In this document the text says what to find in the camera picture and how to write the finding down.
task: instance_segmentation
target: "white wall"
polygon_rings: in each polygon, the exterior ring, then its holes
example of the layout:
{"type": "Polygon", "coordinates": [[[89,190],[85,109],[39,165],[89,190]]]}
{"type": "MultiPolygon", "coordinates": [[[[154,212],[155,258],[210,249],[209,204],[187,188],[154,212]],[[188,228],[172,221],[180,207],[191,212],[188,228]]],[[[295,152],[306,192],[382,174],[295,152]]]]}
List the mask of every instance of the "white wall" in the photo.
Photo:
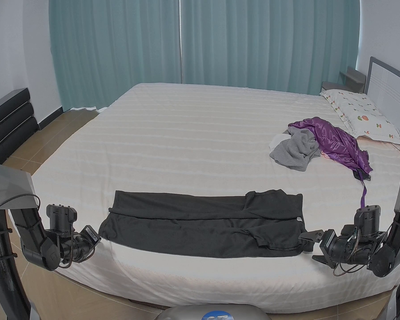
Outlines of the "white wall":
{"type": "Polygon", "coordinates": [[[400,70],[400,0],[360,0],[357,70],[367,75],[371,56],[400,70]]]}
{"type": "Polygon", "coordinates": [[[0,0],[0,98],[28,87],[37,121],[60,99],[50,53],[49,0],[0,0]]]}

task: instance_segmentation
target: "purple clothing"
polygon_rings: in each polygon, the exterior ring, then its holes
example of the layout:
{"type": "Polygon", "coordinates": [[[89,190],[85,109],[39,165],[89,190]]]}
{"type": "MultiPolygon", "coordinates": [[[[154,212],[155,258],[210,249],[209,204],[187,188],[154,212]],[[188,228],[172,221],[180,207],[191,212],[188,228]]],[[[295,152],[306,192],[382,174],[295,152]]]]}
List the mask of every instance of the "purple clothing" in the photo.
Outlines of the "purple clothing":
{"type": "Polygon", "coordinates": [[[329,121],[313,117],[288,125],[288,127],[291,126],[299,129],[307,128],[312,131],[319,143],[320,150],[332,160],[353,171],[361,169],[367,174],[372,171],[367,151],[360,150],[357,140],[353,136],[341,128],[334,127],[329,121]]]}

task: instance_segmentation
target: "white headboard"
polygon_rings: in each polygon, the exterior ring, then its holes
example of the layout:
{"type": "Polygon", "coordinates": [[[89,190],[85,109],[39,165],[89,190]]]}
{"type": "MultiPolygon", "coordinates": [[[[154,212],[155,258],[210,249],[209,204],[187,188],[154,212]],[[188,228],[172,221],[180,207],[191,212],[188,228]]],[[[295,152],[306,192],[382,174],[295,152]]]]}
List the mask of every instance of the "white headboard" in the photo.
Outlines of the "white headboard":
{"type": "Polygon", "coordinates": [[[400,131],[400,71],[371,57],[365,93],[400,131]]]}

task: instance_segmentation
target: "white cloth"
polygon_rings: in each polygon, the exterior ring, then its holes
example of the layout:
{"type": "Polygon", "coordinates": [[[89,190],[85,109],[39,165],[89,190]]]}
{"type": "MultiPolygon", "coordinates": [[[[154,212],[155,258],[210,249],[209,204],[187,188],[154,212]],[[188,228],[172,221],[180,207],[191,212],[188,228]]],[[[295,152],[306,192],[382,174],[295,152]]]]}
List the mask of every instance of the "white cloth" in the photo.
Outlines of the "white cloth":
{"type": "Polygon", "coordinates": [[[268,145],[270,147],[270,153],[274,150],[274,148],[277,147],[277,145],[282,142],[283,140],[290,139],[291,135],[290,134],[277,134],[274,136],[268,145]]]}
{"type": "MultiPolygon", "coordinates": [[[[352,171],[313,160],[306,172],[269,157],[269,139],[294,121],[319,116],[344,125],[321,96],[189,84],[139,84],[73,134],[33,176],[42,205],[74,207],[80,231],[98,229],[118,190],[244,195],[302,193],[307,230],[352,224],[363,192],[352,171]]],[[[374,169],[366,203],[381,206],[381,229],[394,217],[400,146],[358,140],[374,169]]],[[[49,227],[46,208],[40,215],[49,227]]],[[[321,254],[316,244],[314,254],[321,254]]],[[[248,303],[267,312],[304,312],[390,290],[400,266],[334,277],[311,254],[214,259],[152,253],[102,240],[95,255],[64,274],[99,291],[166,306],[248,303]]]]}

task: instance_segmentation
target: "curtain fold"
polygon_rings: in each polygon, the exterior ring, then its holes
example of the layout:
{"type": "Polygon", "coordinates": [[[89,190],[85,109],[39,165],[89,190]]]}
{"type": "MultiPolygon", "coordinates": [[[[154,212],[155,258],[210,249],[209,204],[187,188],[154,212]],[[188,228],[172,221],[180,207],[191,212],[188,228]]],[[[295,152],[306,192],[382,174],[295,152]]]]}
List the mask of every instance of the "curtain fold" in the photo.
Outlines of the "curtain fold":
{"type": "Polygon", "coordinates": [[[182,82],[179,0],[49,0],[49,26],[64,110],[182,82]]]}
{"type": "Polygon", "coordinates": [[[319,94],[355,67],[360,0],[181,0],[184,83],[319,94]]]}

